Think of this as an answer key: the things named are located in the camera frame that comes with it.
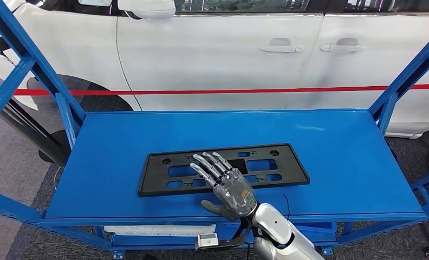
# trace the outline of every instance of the white robot forearm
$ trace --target white robot forearm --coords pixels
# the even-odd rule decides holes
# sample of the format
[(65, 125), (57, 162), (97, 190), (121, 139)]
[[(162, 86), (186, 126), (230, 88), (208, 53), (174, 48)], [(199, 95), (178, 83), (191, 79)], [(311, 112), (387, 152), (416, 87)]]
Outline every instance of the white robot forearm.
[(259, 204), (252, 218), (254, 248), (263, 260), (323, 260), (315, 247), (280, 212)]

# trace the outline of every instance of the blue table top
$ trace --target blue table top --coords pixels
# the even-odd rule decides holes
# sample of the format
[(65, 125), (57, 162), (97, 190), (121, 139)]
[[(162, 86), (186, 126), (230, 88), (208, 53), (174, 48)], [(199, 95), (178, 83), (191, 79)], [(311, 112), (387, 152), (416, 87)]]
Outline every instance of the blue table top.
[(364, 109), (89, 113), (46, 218), (214, 216), (212, 193), (140, 198), (149, 153), (290, 143), (309, 185), (256, 189), (292, 216), (423, 212)]

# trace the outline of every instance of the car door handle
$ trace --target car door handle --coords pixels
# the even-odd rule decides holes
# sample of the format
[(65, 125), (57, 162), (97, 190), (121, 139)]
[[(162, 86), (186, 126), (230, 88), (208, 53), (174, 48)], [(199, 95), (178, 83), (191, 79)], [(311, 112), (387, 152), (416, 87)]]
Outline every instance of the car door handle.
[(331, 53), (354, 53), (357, 51), (366, 50), (364, 45), (339, 45), (334, 43), (326, 43), (320, 46), (320, 50)]
[(286, 46), (261, 46), (259, 50), (267, 51), (268, 53), (298, 53), (302, 50), (300, 45), (286, 45)]

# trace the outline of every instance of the blue workbench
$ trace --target blue workbench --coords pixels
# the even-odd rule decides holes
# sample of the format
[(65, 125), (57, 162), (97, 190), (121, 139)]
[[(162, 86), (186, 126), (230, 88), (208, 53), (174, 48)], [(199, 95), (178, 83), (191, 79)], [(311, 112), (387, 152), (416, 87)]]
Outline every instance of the blue workbench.
[(310, 184), (255, 191), (286, 215), (285, 194), (292, 219), (424, 216), (369, 111), (331, 109), (88, 113), (45, 217), (213, 216), (211, 193), (138, 197), (147, 155), (283, 143)]
[[(0, 34), (21, 59), (0, 86), (0, 111), (31, 71), (57, 101), (72, 149), (46, 211), (0, 194), (1, 216), (110, 250), (118, 259), (124, 250), (193, 248), (194, 238), (108, 239), (102, 226), (214, 223), (219, 238), (229, 239), (236, 226), (199, 204), (216, 200), (213, 194), (138, 197), (147, 155), (289, 143), (310, 184), (256, 189), (257, 198), (301, 225), (324, 254), (429, 220), (429, 176), (409, 186), (384, 141), (396, 102), (429, 70), (429, 42), (367, 109), (86, 113), (2, 1)], [(355, 222), (368, 221), (375, 223), (353, 230)], [(343, 223), (338, 237), (335, 222)], [(76, 226), (93, 226), (95, 233)]]

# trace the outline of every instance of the car window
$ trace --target car window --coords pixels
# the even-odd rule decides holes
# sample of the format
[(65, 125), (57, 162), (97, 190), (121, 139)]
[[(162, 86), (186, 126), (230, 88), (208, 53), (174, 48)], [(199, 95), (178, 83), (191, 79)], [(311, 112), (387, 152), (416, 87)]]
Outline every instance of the car window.
[(174, 0), (178, 13), (305, 12), (309, 0)]
[(348, 0), (344, 12), (429, 12), (429, 0)]

